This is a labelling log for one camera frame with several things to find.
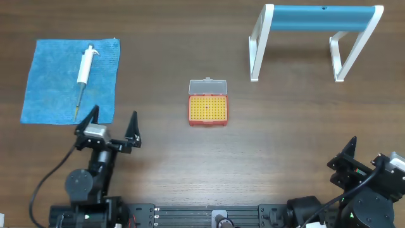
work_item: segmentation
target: white bracket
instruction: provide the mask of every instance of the white bracket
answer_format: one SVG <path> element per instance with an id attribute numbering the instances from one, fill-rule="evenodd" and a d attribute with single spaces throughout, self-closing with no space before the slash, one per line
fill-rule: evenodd
<path id="1" fill-rule="evenodd" d="M 337 32 L 333 37 L 329 38 L 330 52 L 332 56 L 333 74 L 335 82 L 343 82 L 354 61 L 359 56 L 360 51 L 365 46 L 368 38 L 373 33 L 375 27 L 381 19 L 384 11 L 383 6 L 375 6 L 375 12 L 371 20 L 368 22 L 366 29 L 360 32 L 354 46 L 342 66 L 339 53 L 338 41 L 345 36 L 347 32 Z M 273 20 L 274 4 L 266 4 L 253 28 L 252 35 L 249 37 L 249 63 L 251 82 L 259 80 L 259 72 L 263 55 L 265 53 L 268 34 L 270 33 L 271 21 Z"/>
<path id="2" fill-rule="evenodd" d="M 332 55 L 332 65 L 333 65 L 333 74 L 335 76 L 335 82 L 343 82 L 344 77 L 346 77 L 350 68 L 353 66 L 354 61 L 359 56 L 360 51 L 367 43 L 368 38 L 370 38 L 375 27 L 380 21 L 383 12 L 384 6 L 375 6 L 375 12 L 373 17 L 368 22 L 366 29 L 360 32 L 359 35 L 357 36 L 356 42 L 354 43 L 353 48 L 350 51 L 350 54 L 347 57 L 346 62 L 343 64 L 343 66 L 340 60 L 338 41 L 340 38 L 345 36 L 347 32 L 337 32 L 333 37 L 329 38 L 330 54 Z"/>

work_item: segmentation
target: black cable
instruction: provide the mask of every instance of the black cable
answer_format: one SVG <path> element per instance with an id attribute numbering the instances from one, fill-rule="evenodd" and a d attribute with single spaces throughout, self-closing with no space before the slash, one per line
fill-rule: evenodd
<path id="1" fill-rule="evenodd" d="M 359 191 L 361 188 L 365 187 L 365 185 L 367 185 L 367 183 L 369 183 L 380 171 L 381 169 L 384 168 L 384 163 L 382 159 L 379 159 L 376 162 L 375 165 L 375 169 L 373 170 L 373 172 L 366 178 L 365 181 L 363 181 L 362 183 L 360 183 L 357 187 L 352 188 L 350 191 L 345 192 L 343 194 L 341 194 L 340 196 L 334 198 L 333 200 L 329 201 L 328 203 L 326 203 L 325 205 L 323 205 L 323 207 L 321 207 L 318 211 L 316 211 L 312 216 L 310 216 L 309 219 L 307 219 L 307 221 L 305 221 L 305 223 L 303 223 L 303 225 L 301 225 L 300 227 L 305 228 L 305 226 L 312 221 L 313 219 L 315 219 L 316 216 L 319 215 L 319 213 L 321 213 L 323 210 L 325 210 L 326 208 L 330 207 L 332 204 L 340 201 L 342 198 L 346 198 L 348 196 L 350 196 L 351 194 L 355 193 L 356 191 Z"/>
<path id="2" fill-rule="evenodd" d="M 55 171 L 57 171 L 57 169 L 59 169 L 64 162 L 69 158 L 69 156 L 73 153 L 73 151 L 75 150 L 75 145 L 72 146 L 72 148 L 70 148 L 69 152 L 66 154 L 66 156 L 61 160 L 61 162 L 59 162 L 59 164 L 53 168 L 48 174 L 45 175 L 44 178 L 42 178 L 42 180 L 39 182 L 38 186 L 35 188 L 34 193 L 32 194 L 31 200 L 30 200 L 30 206 L 29 206 L 29 212 L 30 212 L 30 219 L 31 221 L 39 228 L 45 228 L 44 226 L 40 225 L 35 219 L 34 219 L 34 214 L 32 213 L 32 207 L 34 205 L 34 199 L 37 196 L 37 193 L 39 191 L 39 189 L 41 188 L 41 185 L 46 181 L 46 179 L 51 176 Z"/>

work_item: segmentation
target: wooden table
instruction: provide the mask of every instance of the wooden table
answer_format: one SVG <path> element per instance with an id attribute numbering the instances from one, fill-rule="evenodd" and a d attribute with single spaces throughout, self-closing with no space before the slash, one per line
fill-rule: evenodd
<path id="1" fill-rule="evenodd" d="M 325 1 L 306 1 L 325 4 Z M 284 4 L 305 4 L 290 1 Z M 345 82 L 333 81 L 333 33 L 272 32 L 259 82 L 249 81 L 248 37 L 267 1 L 0 2 L 0 212 L 8 226 L 32 227 L 34 187 L 75 140 L 74 126 L 22 125 L 28 71 L 37 39 L 121 40 L 114 138 L 139 113 L 142 148 L 119 155 L 109 195 L 159 205 L 258 205 L 342 192 L 326 163 L 358 136 L 356 159 L 405 155 L 405 3 L 385 12 Z M 372 5 L 378 1 L 328 1 Z M 347 56 L 355 35 L 342 39 Z M 226 127 L 190 127 L 190 79 L 226 79 Z M 77 151 L 35 201 L 46 225 L 51 205 L 68 204 L 64 183 L 84 168 Z M 405 202 L 395 204 L 405 214 Z M 405 227 L 398 216 L 396 226 Z"/>

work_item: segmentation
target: blue bar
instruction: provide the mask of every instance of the blue bar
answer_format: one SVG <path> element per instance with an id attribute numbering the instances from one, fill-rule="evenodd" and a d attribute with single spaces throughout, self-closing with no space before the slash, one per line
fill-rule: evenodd
<path id="1" fill-rule="evenodd" d="M 362 32 L 374 12 L 374 6 L 275 6 L 270 30 Z"/>

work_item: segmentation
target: blue and white rack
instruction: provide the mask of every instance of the blue and white rack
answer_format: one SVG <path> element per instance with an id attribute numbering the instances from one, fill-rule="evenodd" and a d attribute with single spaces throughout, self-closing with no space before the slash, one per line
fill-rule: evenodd
<path id="1" fill-rule="evenodd" d="M 273 31 L 337 31 L 329 38 L 335 82 L 343 82 L 360 51 L 377 26 L 383 6 L 275 6 L 266 4 L 249 37 L 251 81 L 259 80 L 268 34 Z M 359 32 L 342 66 L 338 41 L 348 32 Z"/>

